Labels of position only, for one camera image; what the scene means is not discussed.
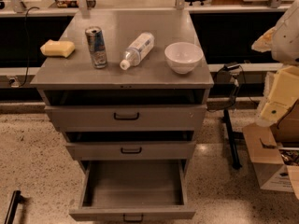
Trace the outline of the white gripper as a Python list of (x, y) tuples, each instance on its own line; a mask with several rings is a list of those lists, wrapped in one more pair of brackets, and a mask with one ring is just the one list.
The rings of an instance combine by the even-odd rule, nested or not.
[[(271, 50), (272, 27), (261, 35), (251, 48), (258, 52)], [(299, 98), (299, 68), (285, 66), (274, 74), (274, 81), (266, 100), (261, 100), (257, 108), (255, 123), (261, 127), (270, 127), (277, 123)]]

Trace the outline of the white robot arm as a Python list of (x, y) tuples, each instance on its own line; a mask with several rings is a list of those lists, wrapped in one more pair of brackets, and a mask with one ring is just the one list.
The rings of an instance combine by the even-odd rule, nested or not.
[(266, 86), (256, 123), (269, 127), (282, 119), (299, 98), (299, 0), (295, 0), (276, 25), (252, 45), (255, 51), (270, 51), (282, 67)]

